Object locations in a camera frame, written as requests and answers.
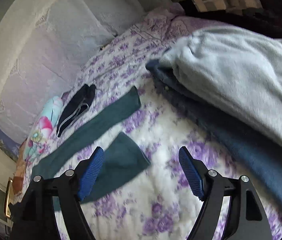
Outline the teal green pants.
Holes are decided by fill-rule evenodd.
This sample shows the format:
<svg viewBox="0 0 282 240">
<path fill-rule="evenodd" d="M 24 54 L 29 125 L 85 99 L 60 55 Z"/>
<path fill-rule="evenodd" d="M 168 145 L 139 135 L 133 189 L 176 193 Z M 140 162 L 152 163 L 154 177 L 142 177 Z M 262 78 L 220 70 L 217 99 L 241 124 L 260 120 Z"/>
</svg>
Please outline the teal green pants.
<svg viewBox="0 0 282 240">
<path fill-rule="evenodd" d="M 76 130 L 61 146 L 41 159 L 32 169 L 32 176 L 53 178 L 76 153 L 92 145 L 110 128 L 124 121 L 140 109 L 141 102 L 136 87 L 117 101 L 105 107 L 98 115 Z M 138 145 L 120 132 L 104 151 L 104 162 L 90 194 L 80 193 L 83 203 L 96 200 L 131 181 L 150 165 Z"/>
</svg>

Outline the orange brown pillow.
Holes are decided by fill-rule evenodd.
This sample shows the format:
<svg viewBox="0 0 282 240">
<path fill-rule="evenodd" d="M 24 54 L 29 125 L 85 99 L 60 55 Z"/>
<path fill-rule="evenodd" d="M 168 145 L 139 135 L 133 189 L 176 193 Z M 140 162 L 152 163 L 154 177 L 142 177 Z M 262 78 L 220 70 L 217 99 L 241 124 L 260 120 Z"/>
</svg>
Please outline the orange brown pillow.
<svg viewBox="0 0 282 240">
<path fill-rule="evenodd" d="M 28 157 L 25 157 L 26 148 L 28 146 L 28 139 L 21 144 L 19 148 L 19 156 L 16 162 L 16 171 L 12 180 L 12 189 L 15 196 L 22 193 L 24 174 L 27 168 Z"/>
</svg>

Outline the folded blue jeans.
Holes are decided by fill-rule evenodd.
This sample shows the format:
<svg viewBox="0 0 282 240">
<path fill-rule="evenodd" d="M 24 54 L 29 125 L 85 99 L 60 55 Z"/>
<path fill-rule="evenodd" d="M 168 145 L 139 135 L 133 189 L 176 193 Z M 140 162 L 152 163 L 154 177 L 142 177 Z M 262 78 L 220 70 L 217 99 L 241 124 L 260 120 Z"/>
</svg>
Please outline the folded blue jeans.
<svg viewBox="0 0 282 240">
<path fill-rule="evenodd" d="M 157 59 L 148 61 L 146 69 L 151 73 L 157 91 L 181 115 L 224 145 L 231 156 L 267 188 L 282 209 L 282 147 L 194 95 L 176 79 L 171 68 L 161 66 Z"/>
</svg>

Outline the blue patterned cloth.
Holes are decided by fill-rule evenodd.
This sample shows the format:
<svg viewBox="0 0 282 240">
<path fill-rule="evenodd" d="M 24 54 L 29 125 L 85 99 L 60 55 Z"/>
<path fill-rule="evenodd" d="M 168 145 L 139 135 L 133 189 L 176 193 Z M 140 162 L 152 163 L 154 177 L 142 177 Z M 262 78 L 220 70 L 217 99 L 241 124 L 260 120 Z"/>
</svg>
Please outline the blue patterned cloth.
<svg viewBox="0 0 282 240">
<path fill-rule="evenodd" d="M 19 157 L 20 144 L 13 141 L 0 129 L 0 149 L 14 162 Z"/>
</svg>

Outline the purple floral bedspread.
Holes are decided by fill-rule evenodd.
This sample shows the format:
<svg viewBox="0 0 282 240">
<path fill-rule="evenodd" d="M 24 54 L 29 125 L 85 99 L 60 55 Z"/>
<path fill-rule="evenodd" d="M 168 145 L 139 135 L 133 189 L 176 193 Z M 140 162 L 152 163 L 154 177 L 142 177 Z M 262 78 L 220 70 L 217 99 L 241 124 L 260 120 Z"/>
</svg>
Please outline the purple floral bedspread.
<svg viewBox="0 0 282 240">
<path fill-rule="evenodd" d="M 185 17 L 178 4 L 155 9 L 92 57 L 78 73 L 73 93 L 83 84 L 97 87 L 91 109 L 63 136 L 52 134 L 43 155 L 57 149 L 131 87 L 137 87 L 140 110 L 111 128 L 93 146 L 74 154 L 65 168 L 88 158 L 95 146 L 107 148 L 120 132 L 137 143 L 151 162 L 147 170 L 123 187 L 82 206 L 96 239 L 186 239 L 202 203 L 192 194 L 179 164 L 181 146 L 225 177 L 245 174 L 245 168 L 231 158 L 225 147 L 183 118 L 156 92 L 145 68 L 150 59 L 160 57 L 178 38 L 212 25 L 212 21 Z"/>
</svg>

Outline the folded floral quilt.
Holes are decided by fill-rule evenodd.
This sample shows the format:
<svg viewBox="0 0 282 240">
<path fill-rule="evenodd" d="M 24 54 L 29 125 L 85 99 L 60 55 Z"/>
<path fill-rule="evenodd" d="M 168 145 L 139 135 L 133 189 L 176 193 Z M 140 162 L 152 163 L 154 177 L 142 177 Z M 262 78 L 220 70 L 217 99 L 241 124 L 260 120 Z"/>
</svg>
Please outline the folded floral quilt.
<svg viewBox="0 0 282 240">
<path fill-rule="evenodd" d="M 35 121 L 23 153 L 23 160 L 32 163 L 44 152 L 47 141 L 61 115 L 63 100 L 59 96 L 49 99 Z"/>
</svg>

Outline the folded black pants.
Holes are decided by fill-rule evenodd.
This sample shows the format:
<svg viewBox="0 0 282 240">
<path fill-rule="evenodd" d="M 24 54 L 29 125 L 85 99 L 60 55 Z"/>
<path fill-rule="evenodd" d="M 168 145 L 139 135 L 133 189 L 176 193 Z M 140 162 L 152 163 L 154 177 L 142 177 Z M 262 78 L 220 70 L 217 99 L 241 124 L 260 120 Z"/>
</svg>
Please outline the folded black pants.
<svg viewBox="0 0 282 240">
<path fill-rule="evenodd" d="M 65 106 L 57 123 L 56 136 L 59 138 L 69 129 L 92 105 L 96 86 L 84 84 Z"/>
</svg>

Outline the folded grey sweatpants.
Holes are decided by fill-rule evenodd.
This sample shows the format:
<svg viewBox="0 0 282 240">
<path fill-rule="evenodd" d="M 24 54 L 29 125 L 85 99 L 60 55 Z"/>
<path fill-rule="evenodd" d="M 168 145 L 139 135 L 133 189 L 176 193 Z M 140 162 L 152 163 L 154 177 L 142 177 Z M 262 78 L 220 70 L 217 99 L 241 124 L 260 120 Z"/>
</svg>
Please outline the folded grey sweatpants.
<svg viewBox="0 0 282 240">
<path fill-rule="evenodd" d="M 282 147 L 282 39 L 213 26 L 179 38 L 159 62 L 189 91 Z"/>
</svg>

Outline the white lace covered headboard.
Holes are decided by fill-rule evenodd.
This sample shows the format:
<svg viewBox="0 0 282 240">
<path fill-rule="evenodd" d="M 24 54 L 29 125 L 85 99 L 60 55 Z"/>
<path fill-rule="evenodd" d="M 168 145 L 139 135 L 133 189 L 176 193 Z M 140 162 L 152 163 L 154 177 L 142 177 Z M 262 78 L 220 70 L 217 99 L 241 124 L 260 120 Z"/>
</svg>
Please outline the white lace covered headboard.
<svg viewBox="0 0 282 240">
<path fill-rule="evenodd" d="M 146 12 L 170 0 L 14 0 L 0 21 L 0 129 L 21 143 L 45 102 Z"/>
</svg>

